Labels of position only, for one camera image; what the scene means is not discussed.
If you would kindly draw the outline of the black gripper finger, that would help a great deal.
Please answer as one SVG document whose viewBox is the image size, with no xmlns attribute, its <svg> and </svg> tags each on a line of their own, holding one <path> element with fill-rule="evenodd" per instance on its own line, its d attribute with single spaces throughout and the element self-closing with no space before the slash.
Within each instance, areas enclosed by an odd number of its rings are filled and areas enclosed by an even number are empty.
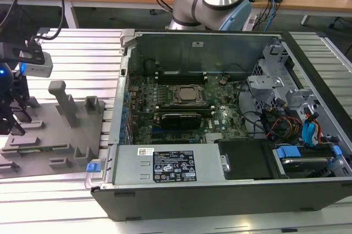
<svg viewBox="0 0 352 234">
<path fill-rule="evenodd" d="M 27 78 L 23 74 L 13 74 L 13 98 L 16 102 L 25 102 L 29 99 Z"/>
<path fill-rule="evenodd" d="M 1 135 L 24 135 L 25 131 L 13 117 L 10 108 L 1 108 Z"/>
</svg>

